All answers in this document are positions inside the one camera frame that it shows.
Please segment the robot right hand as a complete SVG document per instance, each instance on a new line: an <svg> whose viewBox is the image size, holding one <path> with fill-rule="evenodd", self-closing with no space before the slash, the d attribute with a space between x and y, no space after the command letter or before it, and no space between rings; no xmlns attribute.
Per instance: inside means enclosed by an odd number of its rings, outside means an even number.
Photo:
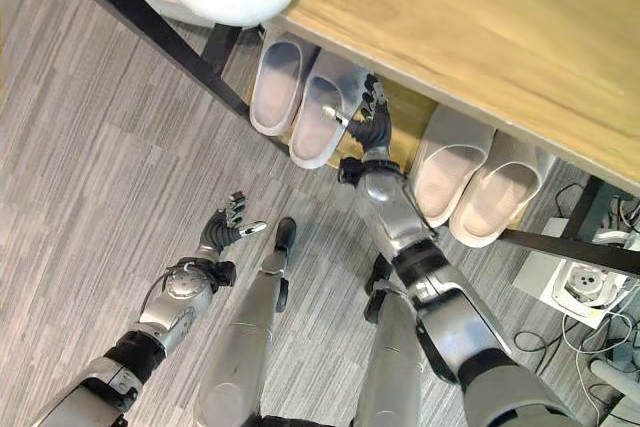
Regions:
<svg viewBox="0 0 640 427"><path fill-rule="evenodd" d="M323 113L343 126L362 146L364 152L375 148L389 149L392 138L392 122L389 104L382 82L373 74L364 81L364 92L359 110L363 120L348 119L329 105L323 105Z"/></svg>

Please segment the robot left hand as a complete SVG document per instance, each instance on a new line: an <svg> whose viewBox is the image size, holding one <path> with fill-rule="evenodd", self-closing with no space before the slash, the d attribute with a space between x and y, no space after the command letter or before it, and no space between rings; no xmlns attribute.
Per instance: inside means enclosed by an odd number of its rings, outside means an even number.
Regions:
<svg viewBox="0 0 640 427"><path fill-rule="evenodd" d="M242 191L232 193L227 205L218 209L203 228L195 256L216 263L226 247L263 231L267 227L264 221L242 225L246 207L245 194Z"/></svg>

